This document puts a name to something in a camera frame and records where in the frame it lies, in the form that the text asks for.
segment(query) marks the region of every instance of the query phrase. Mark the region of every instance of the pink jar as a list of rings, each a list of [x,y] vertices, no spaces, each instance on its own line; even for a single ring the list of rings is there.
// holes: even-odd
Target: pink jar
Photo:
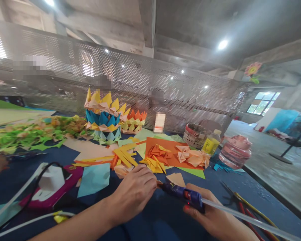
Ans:
[[[242,135],[225,137],[227,142],[224,144],[219,158],[227,166],[233,169],[240,169],[251,157],[251,145],[248,138]]]

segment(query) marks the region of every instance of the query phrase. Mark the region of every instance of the blue tablecloth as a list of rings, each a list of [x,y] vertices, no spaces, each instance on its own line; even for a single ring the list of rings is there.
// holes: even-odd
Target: blue tablecloth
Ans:
[[[25,182],[34,173],[40,163],[57,161],[62,165],[69,165],[79,154],[66,146],[60,149],[51,148],[46,150],[47,155],[38,156],[33,159],[18,162],[10,165],[10,169],[0,174],[0,204],[7,203]],[[139,162],[141,157],[137,154],[136,161]],[[193,183],[197,186],[207,188],[223,203],[229,203],[229,193],[222,187],[220,181],[224,181],[231,189],[238,192],[249,203],[255,206],[262,213],[267,215],[280,229],[285,230],[293,235],[301,237],[301,220],[298,219],[291,211],[281,204],[275,197],[259,185],[247,173],[232,173],[225,171],[215,171],[212,169],[214,164],[204,171],[206,180],[184,172],[178,168],[167,170],[167,174],[182,173],[185,183]],[[164,181],[164,174],[156,174],[157,179]],[[93,205],[104,197],[109,196],[117,188],[121,180],[111,171],[109,186],[100,192],[80,198],[88,205]],[[31,187],[24,193],[29,194]],[[78,188],[74,187],[69,195],[76,197]],[[128,223],[118,226],[106,233],[100,240],[216,240],[211,237],[204,228],[196,221],[184,214],[182,211],[183,203],[171,196],[168,196],[161,190],[156,190],[143,212],[137,215]],[[231,208],[237,210],[236,204],[233,203]],[[63,211],[78,213],[83,208],[65,208]],[[7,230],[18,224],[44,215],[48,212],[38,212],[26,210],[13,220],[6,228]],[[45,218],[38,222],[32,223],[21,229],[18,229],[0,240],[27,240],[42,231],[55,226],[55,221]],[[257,228],[261,236],[268,240],[264,234]]]

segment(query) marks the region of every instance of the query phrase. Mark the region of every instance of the floor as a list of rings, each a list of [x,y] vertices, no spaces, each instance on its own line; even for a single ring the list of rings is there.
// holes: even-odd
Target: floor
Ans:
[[[276,196],[296,215],[301,214],[301,148],[292,147],[285,157],[293,162],[286,164],[271,157],[269,152],[282,154],[289,145],[275,137],[260,133],[248,124],[233,120],[226,136],[241,134],[253,143],[252,156],[246,167],[260,178],[267,186],[275,191]]]

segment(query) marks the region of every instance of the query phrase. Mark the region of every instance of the plastic bottle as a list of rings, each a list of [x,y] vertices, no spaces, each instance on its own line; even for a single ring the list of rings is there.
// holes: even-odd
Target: plastic bottle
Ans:
[[[220,130],[215,129],[214,132],[207,137],[202,150],[209,155],[213,155],[221,142],[221,133],[222,132]]]

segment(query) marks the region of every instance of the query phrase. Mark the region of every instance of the perforated metal panel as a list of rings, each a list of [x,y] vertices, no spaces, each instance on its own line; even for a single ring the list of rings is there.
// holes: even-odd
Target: perforated metal panel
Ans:
[[[99,75],[113,78],[113,100],[167,114],[165,129],[183,133],[199,123],[224,133],[248,84],[140,55],[0,22],[0,95],[21,95],[32,107],[84,115],[87,89]]]

